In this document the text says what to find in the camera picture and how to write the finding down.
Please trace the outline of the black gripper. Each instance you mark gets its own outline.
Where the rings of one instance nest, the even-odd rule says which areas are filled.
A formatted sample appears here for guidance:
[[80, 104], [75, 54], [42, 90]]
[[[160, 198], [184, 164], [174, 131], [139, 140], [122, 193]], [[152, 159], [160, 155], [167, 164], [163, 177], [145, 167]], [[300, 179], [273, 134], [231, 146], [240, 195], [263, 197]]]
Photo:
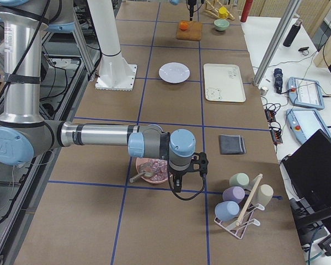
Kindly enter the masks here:
[[168, 171], [173, 176], [173, 190], [176, 193], [180, 193], [182, 189], [183, 176], [187, 173], [198, 172], [202, 179], [201, 193], [205, 188], [207, 167], [209, 161], [205, 152], [194, 153], [190, 159], [190, 162], [184, 166], [177, 166], [169, 160]]
[[187, 0], [186, 4], [188, 6], [188, 10], [189, 10], [189, 17], [193, 17], [194, 16], [194, 12], [195, 12], [195, 6], [197, 4], [197, 0]]

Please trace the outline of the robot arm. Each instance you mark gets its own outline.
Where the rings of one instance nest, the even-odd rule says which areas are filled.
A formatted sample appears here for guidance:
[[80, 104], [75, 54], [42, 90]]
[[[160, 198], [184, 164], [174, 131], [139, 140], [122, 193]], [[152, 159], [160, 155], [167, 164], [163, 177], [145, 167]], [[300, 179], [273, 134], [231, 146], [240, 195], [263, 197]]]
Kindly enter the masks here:
[[167, 161], [171, 191], [179, 195], [182, 178], [206, 178], [206, 154], [195, 151], [191, 131], [172, 133], [158, 125], [72, 124], [45, 120], [39, 112], [41, 34], [74, 30], [72, 1], [0, 1], [4, 23], [4, 110], [0, 114], [0, 162], [16, 166], [57, 147], [126, 146], [131, 157]]

